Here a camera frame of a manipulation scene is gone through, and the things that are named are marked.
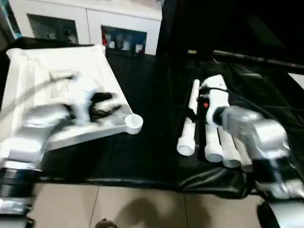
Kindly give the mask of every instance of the floor tile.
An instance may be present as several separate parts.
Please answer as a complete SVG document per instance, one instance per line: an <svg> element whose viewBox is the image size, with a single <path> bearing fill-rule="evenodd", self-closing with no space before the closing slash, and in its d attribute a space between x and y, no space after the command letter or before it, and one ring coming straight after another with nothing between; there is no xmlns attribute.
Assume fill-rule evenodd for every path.
<svg viewBox="0 0 304 228"><path fill-rule="evenodd" d="M29 216L35 228L89 228L97 186L40 184Z"/></svg>
<svg viewBox="0 0 304 228"><path fill-rule="evenodd" d="M256 213L259 197L231 200L187 194L185 199L188 228L260 228Z"/></svg>
<svg viewBox="0 0 304 228"><path fill-rule="evenodd" d="M162 190L100 187L90 228L103 218L119 228L186 228L182 194Z"/></svg>

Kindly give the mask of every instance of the glass cabinet door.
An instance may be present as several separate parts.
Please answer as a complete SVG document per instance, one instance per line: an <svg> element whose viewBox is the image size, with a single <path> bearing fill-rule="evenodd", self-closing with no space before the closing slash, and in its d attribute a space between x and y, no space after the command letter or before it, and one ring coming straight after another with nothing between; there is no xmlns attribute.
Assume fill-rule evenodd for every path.
<svg viewBox="0 0 304 228"><path fill-rule="evenodd" d="M156 54L161 19L87 10L90 39L109 48Z"/></svg>
<svg viewBox="0 0 304 228"><path fill-rule="evenodd" d="M89 44L86 10L31 0L9 0L24 37Z"/></svg>
<svg viewBox="0 0 304 228"><path fill-rule="evenodd" d="M106 48L118 49L133 54L144 54L147 33L101 26L102 43Z"/></svg>

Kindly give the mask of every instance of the table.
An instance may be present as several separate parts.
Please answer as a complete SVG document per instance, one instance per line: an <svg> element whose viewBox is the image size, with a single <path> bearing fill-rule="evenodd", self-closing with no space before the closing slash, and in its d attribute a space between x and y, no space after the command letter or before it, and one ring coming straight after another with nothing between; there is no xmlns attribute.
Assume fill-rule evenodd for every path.
<svg viewBox="0 0 304 228"><path fill-rule="evenodd" d="M76 45L22 38L10 48L72 46ZM106 57L130 107L144 119L142 131L46 153L41 182L157 188L225 198L246 196L251 176L205 161L203 133L197 143L202 146L193 156L183 157L176 151L193 78L203 80L217 73L223 75L228 88L277 116L290 136L297 160L304 164L304 104L300 100L304 91L286 71L212 62L172 63L165 57L130 57L114 50L107 51ZM0 53L0 62L2 97L9 67L5 52ZM230 102L248 108L238 100Z"/></svg>

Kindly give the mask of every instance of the black leather surface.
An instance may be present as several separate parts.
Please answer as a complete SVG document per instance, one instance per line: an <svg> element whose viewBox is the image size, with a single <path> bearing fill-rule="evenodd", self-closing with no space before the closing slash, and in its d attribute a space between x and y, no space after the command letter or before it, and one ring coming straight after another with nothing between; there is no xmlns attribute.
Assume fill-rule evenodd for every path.
<svg viewBox="0 0 304 228"><path fill-rule="evenodd" d="M66 46L70 45L23 38L13 47ZM197 128L202 134L197 135L198 149L193 156L183 157L176 151L193 78L203 80L217 73L223 74L231 90L277 116L291 136L297 161L303 164L304 92L285 71L215 63L173 64L165 58L128 57L115 51L108 51L106 56L130 107L144 119L142 131L48 152L41 181L213 193L226 198L245 196L252 182L248 175L204 160L200 151L204 148L204 124ZM4 52L0 62L3 91L9 67ZM248 107L234 98L230 102Z"/></svg>

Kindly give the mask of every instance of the white pvc pipe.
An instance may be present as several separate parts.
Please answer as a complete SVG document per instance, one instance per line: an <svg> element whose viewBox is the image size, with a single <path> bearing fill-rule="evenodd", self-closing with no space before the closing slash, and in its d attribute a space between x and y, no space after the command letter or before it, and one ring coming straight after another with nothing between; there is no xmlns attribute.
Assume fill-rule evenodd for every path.
<svg viewBox="0 0 304 228"><path fill-rule="evenodd" d="M200 90L200 81L195 79L192 86L192 92L189 100L189 108L197 113L198 108L198 97L199 97L199 90ZM192 122L191 119L186 117L184 128L182 130L181 137L177 143L177 151L184 155L184 156L191 156L195 150L195 141L194 141L194 134L195 134L195 123Z"/></svg>
<svg viewBox="0 0 304 228"><path fill-rule="evenodd" d="M241 166L241 156L236 150L232 136L222 129L218 129L220 144L223 147L223 165L228 168Z"/></svg>
<svg viewBox="0 0 304 228"><path fill-rule="evenodd" d="M219 135L217 128L209 124L205 125L206 129L206 146L205 157L209 162L223 161L223 148L219 144Z"/></svg>
<svg viewBox="0 0 304 228"><path fill-rule="evenodd" d="M234 144L241 156L241 168L244 172L252 172L252 161L247 153L245 145L236 137L233 137Z"/></svg>

